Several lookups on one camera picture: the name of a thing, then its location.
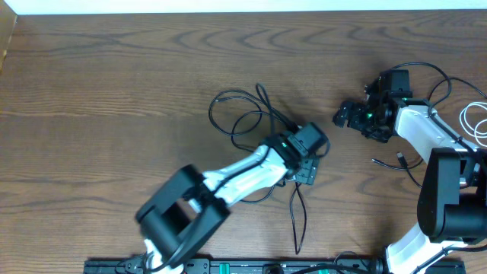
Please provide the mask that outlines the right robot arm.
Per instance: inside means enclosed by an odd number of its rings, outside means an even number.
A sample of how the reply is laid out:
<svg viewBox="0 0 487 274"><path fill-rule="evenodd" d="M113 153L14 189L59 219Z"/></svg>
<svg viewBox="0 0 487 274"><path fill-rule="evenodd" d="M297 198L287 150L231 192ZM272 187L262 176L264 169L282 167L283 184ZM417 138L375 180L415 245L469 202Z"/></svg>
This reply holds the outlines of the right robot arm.
<svg viewBox="0 0 487 274"><path fill-rule="evenodd" d="M386 248L372 272L424 273L454 251L484 251L485 149L457 134L429 100L413 96L406 69L381 72L364 92L364 103L342 102L333 123L382 143L399 136L427 165L416 224Z"/></svg>

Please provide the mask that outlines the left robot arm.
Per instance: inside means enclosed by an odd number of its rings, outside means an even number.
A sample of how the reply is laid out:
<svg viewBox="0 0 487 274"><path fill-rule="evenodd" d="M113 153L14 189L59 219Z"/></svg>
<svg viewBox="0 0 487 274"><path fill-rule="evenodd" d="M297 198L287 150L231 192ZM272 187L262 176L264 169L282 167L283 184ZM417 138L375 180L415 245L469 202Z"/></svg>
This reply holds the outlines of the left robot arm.
<svg viewBox="0 0 487 274"><path fill-rule="evenodd" d="M310 181L317 152L327 142L325 133L308 123L266 137L252 154L222 169L180 168L135 214L145 237L144 271L181 273L234 204L282 180Z"/></svg>

